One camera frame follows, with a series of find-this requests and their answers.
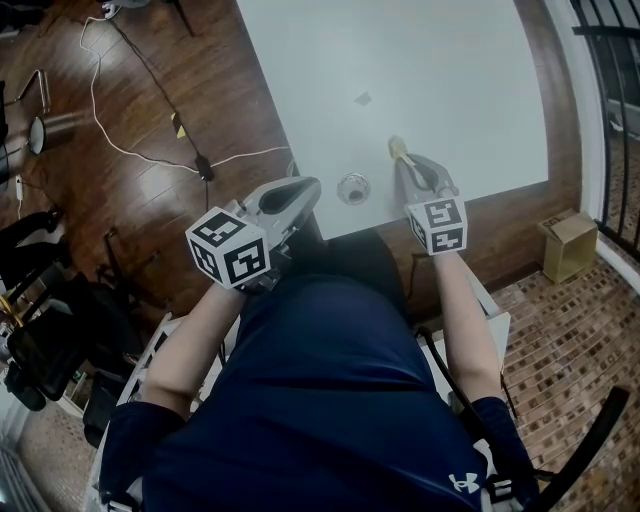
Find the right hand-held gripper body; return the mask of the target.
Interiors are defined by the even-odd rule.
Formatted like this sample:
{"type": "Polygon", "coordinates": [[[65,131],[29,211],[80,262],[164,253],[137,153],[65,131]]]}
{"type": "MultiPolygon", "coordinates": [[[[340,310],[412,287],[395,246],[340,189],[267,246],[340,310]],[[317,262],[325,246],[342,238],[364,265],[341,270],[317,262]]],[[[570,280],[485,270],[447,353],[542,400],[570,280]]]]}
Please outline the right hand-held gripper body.
{"type": "Polygon", "coordinates": [[[458,188],[445,181],[436,192],[406,181],[405,212],[410,227],[429,256],[467,247],[468,219],[458,188]]]}

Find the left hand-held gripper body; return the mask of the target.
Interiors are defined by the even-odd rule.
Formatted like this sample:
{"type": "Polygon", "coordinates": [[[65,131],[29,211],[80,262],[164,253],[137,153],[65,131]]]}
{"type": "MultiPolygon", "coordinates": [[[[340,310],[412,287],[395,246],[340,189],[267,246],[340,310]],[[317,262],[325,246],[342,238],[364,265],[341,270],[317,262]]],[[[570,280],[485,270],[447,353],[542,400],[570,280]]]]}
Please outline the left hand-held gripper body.
{"type": "Polygon", "coordinates": [[[266,214],[266,201],[252,196],[227,208],[213,207],[185,233],[196,267],[223,288],[266,286],[290,259],[288,239],[298,214],[266,214]]]}

